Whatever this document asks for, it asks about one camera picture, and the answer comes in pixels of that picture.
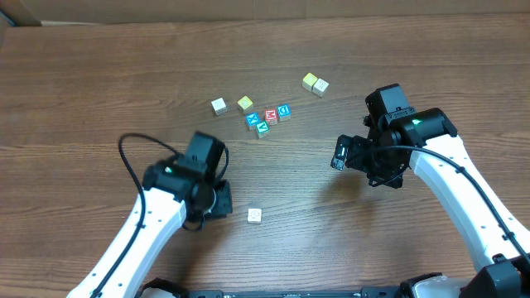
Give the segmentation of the blue D wooden block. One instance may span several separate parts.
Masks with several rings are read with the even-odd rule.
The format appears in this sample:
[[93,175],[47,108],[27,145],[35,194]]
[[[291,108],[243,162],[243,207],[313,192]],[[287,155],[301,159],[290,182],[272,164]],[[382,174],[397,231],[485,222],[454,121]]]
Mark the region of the blue D wooden block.
[[288,104],[282,104],[277,106],[278,121],[284,122],[292,117],[292,110]]

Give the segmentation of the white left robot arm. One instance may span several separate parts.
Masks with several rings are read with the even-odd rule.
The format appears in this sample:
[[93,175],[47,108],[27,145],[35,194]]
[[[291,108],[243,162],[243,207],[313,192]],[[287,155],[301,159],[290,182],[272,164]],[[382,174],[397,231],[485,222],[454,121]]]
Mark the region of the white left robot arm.
[[147,168],[136,203],[99,262],[69,297],[135,297],[158,254],[187,222],[202,229],[232,213],[230,184],[169,161]]

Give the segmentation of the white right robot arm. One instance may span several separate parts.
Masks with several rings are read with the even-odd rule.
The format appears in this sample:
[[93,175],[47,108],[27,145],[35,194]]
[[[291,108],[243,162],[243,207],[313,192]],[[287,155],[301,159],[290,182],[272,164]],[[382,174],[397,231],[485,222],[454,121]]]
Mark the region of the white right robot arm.
[[366,173],[372,187],[398,188],[411,169],[430,188],[464,239],[476,274],[453,279],[440,273],[400,285],[401,297],[527,297],[529,231],[479,173],[456,127],[438,108],[389,113],[367,137],[339,136],[331,167]]

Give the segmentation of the plain cream wooden block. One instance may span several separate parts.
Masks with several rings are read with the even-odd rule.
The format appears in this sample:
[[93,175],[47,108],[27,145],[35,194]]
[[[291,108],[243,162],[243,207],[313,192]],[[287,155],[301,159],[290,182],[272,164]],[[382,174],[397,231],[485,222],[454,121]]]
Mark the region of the plain cream wooden block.
[[262,222],[262,210],[261,209],[249,209],[248,210],[248,223],[249,224],[260,224]]

